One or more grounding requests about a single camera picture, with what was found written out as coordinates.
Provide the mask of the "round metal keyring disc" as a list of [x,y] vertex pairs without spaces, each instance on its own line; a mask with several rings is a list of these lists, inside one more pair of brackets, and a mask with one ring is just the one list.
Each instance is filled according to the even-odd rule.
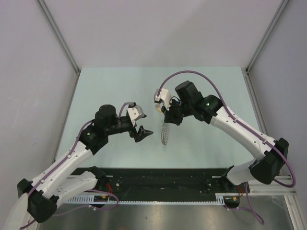
[[165,146],[168,143],[169,130],[170,130],[169,124],[166,123],[164,120],[162,120],[162,125],[161,125],[161,142]]

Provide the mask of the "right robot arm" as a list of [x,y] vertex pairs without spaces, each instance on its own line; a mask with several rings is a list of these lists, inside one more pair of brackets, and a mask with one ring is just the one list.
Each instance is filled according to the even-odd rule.
[[165,122],[179,126],[183,118],[193,116],[201,122],[212,125],[241,144],[253,160],[239,166],[231,166],[222,176],[221,186],[226,192],[233,192],[243,182],[257,180],[262,184],[271,184],[284,166],[289,143],[284,138],[275,140],[254,129],[239,119],[221,99],[215,95],[204,97],[194,83],[185,81],[175,91],[178,99],[171,96],[169,90],[157,90],[156,103],[163,103],[161,111]]

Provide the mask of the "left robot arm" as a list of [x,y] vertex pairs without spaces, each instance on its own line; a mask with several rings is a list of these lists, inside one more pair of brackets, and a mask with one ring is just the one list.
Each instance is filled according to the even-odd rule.
[[17,184],[18,196],[27,195],[26,212],[34,221],[48,220],[63,203],[87,190],[99,192],[106,186],[106,175],[97,167],[89,168],[72,183],[67,177],[108,143],[108,137],[127,132],[135,142],[153,134],[152,131],[137,126],[146,114],[136,103],[129,102],[125,116],[118,115],[114,106],[102,105],[94,119],[86,122],[78,133],[71,148],[32,180],[22,179]]

